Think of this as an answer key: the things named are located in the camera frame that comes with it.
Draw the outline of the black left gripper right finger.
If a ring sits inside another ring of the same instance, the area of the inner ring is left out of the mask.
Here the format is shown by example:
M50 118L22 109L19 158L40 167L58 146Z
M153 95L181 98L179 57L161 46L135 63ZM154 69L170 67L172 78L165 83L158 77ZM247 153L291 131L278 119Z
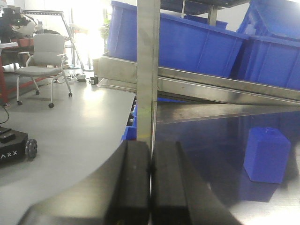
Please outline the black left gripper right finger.
M157 142L152 154L154 225L239 225L200 177L179 142Z

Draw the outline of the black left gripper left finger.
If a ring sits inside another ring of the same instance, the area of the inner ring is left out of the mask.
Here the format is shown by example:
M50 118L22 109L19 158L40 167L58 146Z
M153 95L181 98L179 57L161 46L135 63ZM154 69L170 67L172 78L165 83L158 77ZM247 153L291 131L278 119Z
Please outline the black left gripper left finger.
M20 225L146 225L149 221L150 151L123 141L92 174L28 208Z

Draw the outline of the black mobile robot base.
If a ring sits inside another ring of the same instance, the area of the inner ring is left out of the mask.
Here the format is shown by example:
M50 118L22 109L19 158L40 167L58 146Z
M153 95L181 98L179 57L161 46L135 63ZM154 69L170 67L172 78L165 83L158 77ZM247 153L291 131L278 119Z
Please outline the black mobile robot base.
M38 153L36 139L30 139L27 133L0 127L0 166L33 160Z

